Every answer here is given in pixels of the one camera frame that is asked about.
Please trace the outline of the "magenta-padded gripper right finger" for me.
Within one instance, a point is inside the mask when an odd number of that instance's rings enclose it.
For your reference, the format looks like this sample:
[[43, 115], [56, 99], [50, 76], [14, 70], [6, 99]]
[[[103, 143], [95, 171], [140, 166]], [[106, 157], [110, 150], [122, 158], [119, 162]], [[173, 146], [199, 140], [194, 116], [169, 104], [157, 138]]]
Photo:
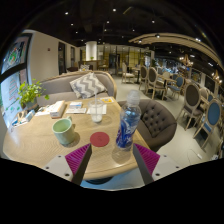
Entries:
[[133, 154], [145, 185], [181, 170], [167, 155], [159, 155], [139, 144], [133, 144]]

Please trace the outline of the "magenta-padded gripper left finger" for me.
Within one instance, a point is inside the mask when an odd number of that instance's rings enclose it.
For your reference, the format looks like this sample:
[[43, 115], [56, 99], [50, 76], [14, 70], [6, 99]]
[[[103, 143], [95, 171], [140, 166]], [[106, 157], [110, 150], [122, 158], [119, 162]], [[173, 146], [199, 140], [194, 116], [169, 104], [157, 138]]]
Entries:
[[91, 154], [91, 144], [87, 144], [66, 156], [57, 155], [43, 169], [76, 185], [80, 185]]

